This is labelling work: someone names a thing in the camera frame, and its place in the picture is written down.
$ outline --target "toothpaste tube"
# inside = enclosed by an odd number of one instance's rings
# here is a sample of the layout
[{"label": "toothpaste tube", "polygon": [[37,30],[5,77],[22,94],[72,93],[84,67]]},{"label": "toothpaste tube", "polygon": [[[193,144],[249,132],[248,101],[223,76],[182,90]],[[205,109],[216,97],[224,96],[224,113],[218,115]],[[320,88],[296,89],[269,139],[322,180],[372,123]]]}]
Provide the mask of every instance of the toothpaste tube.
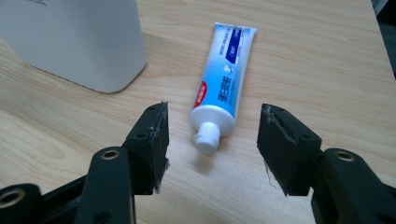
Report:
[{"label": "toothpaste tube", "polygon": [[236,123],[248,55],[256,28],[215,23],[212,47],[190,113],[195,146],[211,153]]}]

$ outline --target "red label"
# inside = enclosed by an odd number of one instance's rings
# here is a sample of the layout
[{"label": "red label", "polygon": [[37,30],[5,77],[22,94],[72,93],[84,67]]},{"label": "red label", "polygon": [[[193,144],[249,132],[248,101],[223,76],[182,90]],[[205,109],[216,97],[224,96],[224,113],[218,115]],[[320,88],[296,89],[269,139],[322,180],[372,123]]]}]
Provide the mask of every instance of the red label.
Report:
[{"label": "red label", "polygon": [[198,90],[197,100],[195,101],[195,107],[199,106],[201,102],[205,99],[207,91],[207,86],[204,81],[202,81],[201,88]]}]

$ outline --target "table surface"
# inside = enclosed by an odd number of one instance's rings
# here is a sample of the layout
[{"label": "table surface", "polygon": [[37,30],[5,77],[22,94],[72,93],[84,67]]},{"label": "table surface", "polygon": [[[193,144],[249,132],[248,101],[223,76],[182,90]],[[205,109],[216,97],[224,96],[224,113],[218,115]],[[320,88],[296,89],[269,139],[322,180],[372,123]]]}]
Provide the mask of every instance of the table surface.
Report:
[{"label": "table surface", "polygon": [[[285,197],[256,146],[262,103],[361,155],[396,187],[396,82],[369,0],[137,1],[148,64],[103,94],[33,68],[0,37],[0,188],[49,192],[120,146],[144,109],[169,102],[171,166],[160,194],[136,196],[138,223],[314,223],[308,197]],[[258,28],[238,121],[213,155],[189,114],[215,21]]]}]

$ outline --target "white container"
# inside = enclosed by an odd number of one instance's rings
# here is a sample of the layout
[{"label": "white container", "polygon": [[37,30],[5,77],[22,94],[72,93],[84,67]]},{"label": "white container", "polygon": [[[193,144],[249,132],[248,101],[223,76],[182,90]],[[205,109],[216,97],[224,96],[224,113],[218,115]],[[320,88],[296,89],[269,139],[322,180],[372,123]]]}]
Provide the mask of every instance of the white container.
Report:
[{"label": "white container", "polygon": [[32,66],[100,92],[146,64],[135,0],[0,0],[0,35]]},{"label": "white container", "polygon": [[201,87],[190,113],[195,146],[211,153],[235,127],[248,55],[256,28],[216,22]]}]

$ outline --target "white box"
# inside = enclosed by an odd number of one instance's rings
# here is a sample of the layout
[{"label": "white box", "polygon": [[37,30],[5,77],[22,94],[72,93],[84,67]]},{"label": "white box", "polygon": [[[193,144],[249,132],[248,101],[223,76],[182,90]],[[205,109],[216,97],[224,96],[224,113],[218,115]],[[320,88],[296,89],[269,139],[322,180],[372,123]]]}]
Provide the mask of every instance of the white box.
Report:
[{"label": "white box", "polygon": [[146,64],[135,0],[0,0],[0,35],[32,66],[100,92]]}]

